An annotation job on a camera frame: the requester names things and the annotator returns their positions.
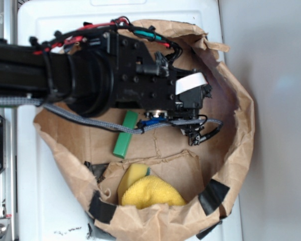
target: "wire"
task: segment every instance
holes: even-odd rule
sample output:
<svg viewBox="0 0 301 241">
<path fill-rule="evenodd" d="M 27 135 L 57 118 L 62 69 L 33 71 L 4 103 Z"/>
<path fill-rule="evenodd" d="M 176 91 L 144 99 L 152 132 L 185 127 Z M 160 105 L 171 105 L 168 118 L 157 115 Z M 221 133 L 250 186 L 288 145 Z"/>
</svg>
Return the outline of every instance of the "wire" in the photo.
<svg viewBox="0 0 301 241">
<path fill-rule="evenodd" d="M 192 120 L 173 120 L 171 123 L 157 123 L 153 125 L 149 125 L 144 127 L 143 129 L 137 128 L 137 129 L 130 129 L 127 127 L 124 127 L 122 125 L 118 125 L 115 123 L 110 122 L 104 122 L 102 120 L 97 119 L 90 119 L 85 118 L 76 114 L 73 114 L 65 109 L 62 109 L 61 107 L 58 107 L 53 104 L 49 103 L 43 103 L 43 99 L 35 99 L 35 98 L 26 98 L 26 97 L 0 97 L 0 106 L 19 106 L 19 105 L 35 105 L 37 107 L 41 106 L 48 111 L 77 124 L 85 125 L 85 126 L 91 126 L 96 128 L 101 128 L 107 131 L 111 132 L 126 132 L 130 134 L 143 134 L 144 132 L 156 129 L 156 128 L 162 128 L 162 127 L 168 127 L 171 125 L 176 126 L 184 126 L 184 125 L 198 125 L 203 123 L 205 120 L 202 119 L 192 119 Z"/>
<path fill-rule="evenodd" d="M 34 54 L 40 55 L 42 54 L 43 49 L 44 51 L 49 52 L 51 49 L 57 46 L 62 47 L 65 44 L 69 44 L 69 40 L 67 40 L 69 37 L 72 38 L 80 37 L 82 39 L 83 36 L 85 35 L 95 33 L 96 29 L 99 30 L 105 29 L 105 31 L 111 31 L 111 30 L 117 31 L 118 29 L 127 29 L 138 37 L 145 38 L 149 41 L 155 41 L 161 45 L 164 45 L 167 48 L 173 48 L 174 53 L 166 56 L 170 64 L 172 64 L 177 58 L 179 58 L 183 52 L 182 48 L 177 43 L 170 41 L 166 37 L 156 33 L 154 27 L 150 27 L 149 29 L 136 27 L 131 24 L 131 22 L 127 17 L 121 16 L 115 20 L 111 20 L 110 23 L 95 24 L 95 25 L 87 24 L 75 31 L 71 31 L 65 34 L 60 34 L 55 39 L 45 42 L 41 46 L 38 45 L 39 49 L 37 49 L 37 51 L 35 51 Z"/>
</svg>

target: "green rectangular block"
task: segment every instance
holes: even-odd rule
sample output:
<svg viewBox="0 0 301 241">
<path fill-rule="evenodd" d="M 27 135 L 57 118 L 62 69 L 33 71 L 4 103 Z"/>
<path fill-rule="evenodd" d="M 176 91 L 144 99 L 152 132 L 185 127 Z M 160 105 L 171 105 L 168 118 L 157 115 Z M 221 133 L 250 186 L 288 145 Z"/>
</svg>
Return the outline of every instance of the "green rectangular block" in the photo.
<svg viewBox="0 0 301 241">
<path fill-rule="evenodd" d="M 131 129 L 134 129 L 135 125 L 136 125 L 136 121 L 138 118 L 138 114 L 136 112 L 133 111 L 127 111 L 124 122 L 123 122 L 123 126 L 124 127 L 128 127 Z M 125 158 L 127 150 L 128 150 L 128 146 L 130 143 L 130 139 L 131 139 L 132 134 L 129 133 L 119 133 L 113 154 L 117 157 L 120 158 Z"/>
</svg>

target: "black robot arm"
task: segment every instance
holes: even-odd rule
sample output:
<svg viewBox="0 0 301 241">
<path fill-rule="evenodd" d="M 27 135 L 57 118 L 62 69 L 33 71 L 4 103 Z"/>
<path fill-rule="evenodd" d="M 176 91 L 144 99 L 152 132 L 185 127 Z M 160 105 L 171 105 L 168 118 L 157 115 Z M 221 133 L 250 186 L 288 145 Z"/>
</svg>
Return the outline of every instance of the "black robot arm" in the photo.
<svg viewBox="0 0 301 241">
<path fill-rule="evenodd" d="M 156 52 L 154 60 L 143 41 L 121 35 L 119 29 L 174 52 Z M 42 44 L 31 37 L 31 47 L 0 41 L 0 97 L 63 101 L 84 117 L 102 115 L 111 107 L 140 108 L 147 117 L 174 121 L 198 119 L 203 98 L 210 96 L 202 73 L 173 67 L 182 49 L 152 27 L 138 28 L 121 17 L 55 36 Z M 52 53 L 57 46 L 65 53 Z M 199 139 L 200 129 L 187 128 L 192 131 L 186 134 Z"/>
</svg>

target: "cardboard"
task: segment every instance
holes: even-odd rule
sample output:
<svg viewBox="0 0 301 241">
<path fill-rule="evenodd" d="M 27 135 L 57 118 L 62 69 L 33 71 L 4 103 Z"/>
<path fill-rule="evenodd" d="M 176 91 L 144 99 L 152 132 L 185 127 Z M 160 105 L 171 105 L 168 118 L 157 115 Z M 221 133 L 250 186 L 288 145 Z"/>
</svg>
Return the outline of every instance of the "cardboard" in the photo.
<svg viewBox="0 0 301 241">
<path fill-rule="evenodd" d="M 142 210 L 118 206 L 110 224 L 95 220 L 97 227 L 117 240 L 185 240 L 231 213 L 253 151 L 253 101 L 226 65 L 217 61 L 218 51 L 228 51 L 229 47 L 207 41 L 206 33 L 199 27 L 159 20 L 141 20 L 133 24 L 146 28 L 152 25 L 157 33 L 178 42 L 184 51 L 174 63 L 176 67 L 196 68 L 206 73 L 213 90 L 212 98 L 204 100 L 201 113 L 222 120 L 221 132 L 193 147 L 174 127 L 134 135 L 126 160 L 121 163 L 122 160 L 112 154 L 118 134 L 79 126 L 45 110 L 36 116 L 34 125 L 51 148 L 62 175 L 86 211 L 95 190 L 100 191 L 104 202 L 116 204 L 116 187 L 132 162 L 150 164 L 154 175 L 173 185 L 189 202 L 185 206 L 171 207 L 156 204 Z M 121 34 L 133 37 L 127 31 L 121 31 Z M 156 43 L 145 43 L 151 53 L 169 51 Z M 143 118 L 143 110 L 135 111 Z M 125 112 L 111 109 L 99 119 L 120 124 Z M 207 132 L 212 128 L 214 125 L 208 125 Z M 110 163 L 101 183 L 96 183 L 93 174 L 83 165 L 85 161 Z M 220 208 L 206 216 L 197 194 L 212 178 L 230 190 Z"/>
</svg>

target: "yellow towel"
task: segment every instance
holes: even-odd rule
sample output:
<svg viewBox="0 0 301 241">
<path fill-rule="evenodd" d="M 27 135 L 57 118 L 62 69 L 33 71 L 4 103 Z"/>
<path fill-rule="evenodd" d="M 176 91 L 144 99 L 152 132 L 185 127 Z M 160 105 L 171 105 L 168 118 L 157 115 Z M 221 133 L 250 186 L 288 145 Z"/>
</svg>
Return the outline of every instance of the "yellow towel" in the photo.
<svg viewBox="0 0 301 241">
<path fill-rule="evenodd" d="M 132 184 L 122 197 L 122 205 L 135 205 L 138 209 L 156 203 L 168 203 L 169 206 L 187 204 L 178 191 L 156 176 L 146 176 Z"/>
</svg>

